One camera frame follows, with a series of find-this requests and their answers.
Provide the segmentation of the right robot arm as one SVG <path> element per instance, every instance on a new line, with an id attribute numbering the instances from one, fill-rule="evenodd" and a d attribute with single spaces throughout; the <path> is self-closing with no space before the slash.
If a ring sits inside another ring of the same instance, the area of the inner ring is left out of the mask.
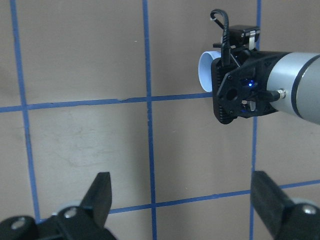
<path id="1" fill-rule="evenodd" d="M 320 123 L 320 55 L 237 49 L 211 63 L 213 112 L 230 124 L 283 112 Z"/>

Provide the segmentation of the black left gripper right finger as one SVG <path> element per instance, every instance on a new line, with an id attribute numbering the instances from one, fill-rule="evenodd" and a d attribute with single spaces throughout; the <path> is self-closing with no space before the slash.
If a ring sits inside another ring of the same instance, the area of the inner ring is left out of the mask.
<path id="1" fill-rule="evenodd" d="M 264 171 L 254 171 L 250 201 L 274 240 L 318 240 L 320 207 L 289 197 Z"/>

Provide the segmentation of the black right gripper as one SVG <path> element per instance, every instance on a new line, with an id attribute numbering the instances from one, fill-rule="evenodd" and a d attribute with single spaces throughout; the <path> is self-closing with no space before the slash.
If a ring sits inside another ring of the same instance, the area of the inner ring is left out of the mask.
<path id="1" fill-rule="evenodd" d="M 213 112 L 217 120 L 230 124 L 238 117 L 251 118 L 276 112 L 271 103 L 280 99 L 267 83 L 273 67 L 287 52 L 231 50 L 230 63 L 219 57 L 211 63 Z"/>

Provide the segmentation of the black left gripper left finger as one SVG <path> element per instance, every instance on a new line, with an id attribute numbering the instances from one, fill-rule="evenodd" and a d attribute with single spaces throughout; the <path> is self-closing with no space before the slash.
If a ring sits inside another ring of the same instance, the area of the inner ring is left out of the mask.
<path id="1" fill-rule="evenodd" d="M 111 209 L 111 176 L 100 172 L 77 205 L 61 209 L 54 218 L 51 240 L 110 240 L 105 223 Z"/>

